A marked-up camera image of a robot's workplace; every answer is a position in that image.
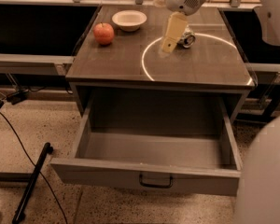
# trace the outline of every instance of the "countertop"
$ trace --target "countertop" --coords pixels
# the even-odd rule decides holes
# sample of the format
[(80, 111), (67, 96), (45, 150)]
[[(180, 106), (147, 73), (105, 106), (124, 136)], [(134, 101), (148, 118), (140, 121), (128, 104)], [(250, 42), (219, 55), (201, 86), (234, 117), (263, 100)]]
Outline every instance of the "countertop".
[[(135, 32), (123, 32), (112, 22), (112, 16), (124, 9), (144, 12), (146, 23)], [(66, 78), (71, 82), (253, 89), (252, 78), (216, 7), (202, 7), (188, 16), (197, 36), (195, 44), (190, 49), (179, 47), (168, 55), (160, 51), (158, 39), (170, 14), (159, 7), (103, 5), (93, 26), (111, 23), (115, 30), (113, 42), (99, 45), (91, 29)]]

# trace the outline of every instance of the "cable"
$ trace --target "cable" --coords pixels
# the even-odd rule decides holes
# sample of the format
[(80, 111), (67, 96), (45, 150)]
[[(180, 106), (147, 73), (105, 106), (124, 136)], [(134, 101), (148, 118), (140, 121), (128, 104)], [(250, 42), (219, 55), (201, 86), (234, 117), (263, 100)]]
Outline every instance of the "cable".
[(37, 89), (37, 90), (33, 90), (30, 86), (28, 86), (28, 91), (31, 91), (31, 92), (39, 92), (39, 91), (42, 91), (42, 90), (44, 90), (46, 88), (46, 86), (44, 86), (44, 87), (41, 87), (41, 88), (39, 88), (39, 89)]
[[(18, 140), (19, 140), (19, 142), (20, 142), (20, 144), (21, 144), (22, 150), (23, 150), (24, 153), (26, 154), (26, 156), (27, 156), (27, 158), (29, 159), (29, 161), (31, 162), (31, 164), (35, 167), (35, 163), (34, 163), (34, 162), (32, 161), (32, 159), (30, 158), (28, 152), (26, 151), (26, 148), (24, 147), (22, 141), (20, 140), (20, 138), (19, 138), (17, 132), (15, 131), (15, 129), (13, 128), (13, 126), (11, 125), (11, 123), (9, 122), (9, 120), (8, 120), (8, 119), (6, 118), (6, 116), (5, 116), (4, 114), (2, 114), (1, 112), (0, 112), (0, 115), (6, 120), (6, 122), (7, 122), (8, 125), (10, 126), (11, 130), (12, 130), (12, 131), (14, 132), (14, 134), (17, 136), (17, 138), (18, 138)], [(67, 224), (68, 222), (67, 222), (67, 218), (66, 218), (65, 212), (64, 212), (64, 210), (63, 210), (61, 204), (59, 203), (59, 201), (58, 201), (58, 199), (57, 199), (57, 197), (56, 197), (56, 194), (55, 194), (54, 191), (53, 191), (52, 186), (50, 185), (50, 183), (48, 182), (48, 180), (45, 178), (45, 176), (44, 176), (41, 172), (39, 172), (39, 173), (41, 174), (41, 176), (44, 178), (45, 182), (47, 183), (47, 185), (48, 185), (48, 187), (49, 187), (49, 189), (50, 189), (50, 191), (51, 191), (51, 193), (52, 193), (52, 195), (53, 195), (53, 197), (54, 197), (56, 203), (58, 204), (60, 210), (61, 210), (62, 213), (63, 213), (64, 221), (65, 221), (65, 223)]]

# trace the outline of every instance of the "bowl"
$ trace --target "bowl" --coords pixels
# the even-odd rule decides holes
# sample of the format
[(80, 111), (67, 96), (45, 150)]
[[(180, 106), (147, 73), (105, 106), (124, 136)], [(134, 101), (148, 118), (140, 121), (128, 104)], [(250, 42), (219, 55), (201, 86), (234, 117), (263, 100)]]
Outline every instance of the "bowl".
[(112, 21), (125, 32), (136, 31), (146, 20), (146, 14), (135, 10), (120, 11), (112, 17)]

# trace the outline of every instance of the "red apple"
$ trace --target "red apple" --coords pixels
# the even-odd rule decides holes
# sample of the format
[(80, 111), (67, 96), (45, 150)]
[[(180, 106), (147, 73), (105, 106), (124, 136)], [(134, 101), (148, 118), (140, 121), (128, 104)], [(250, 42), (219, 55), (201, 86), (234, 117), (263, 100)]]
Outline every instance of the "red apple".
[(113, 27), (109, 23), (98, 23), (93, 28), (95, 40), (101, 45), (108, 45), (114, 38)]

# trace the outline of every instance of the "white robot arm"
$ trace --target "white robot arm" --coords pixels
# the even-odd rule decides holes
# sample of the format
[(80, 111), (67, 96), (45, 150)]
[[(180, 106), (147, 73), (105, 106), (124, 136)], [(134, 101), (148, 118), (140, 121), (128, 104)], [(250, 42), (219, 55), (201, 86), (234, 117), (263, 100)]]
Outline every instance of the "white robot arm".
[(164, 52), (172, 52), (180, 37), (187, 27), (186, 16), (195, 13), (206, 0), (165, 0), (168, 9), (174, 13), (170, 16), (161, 43), (161, 49)]

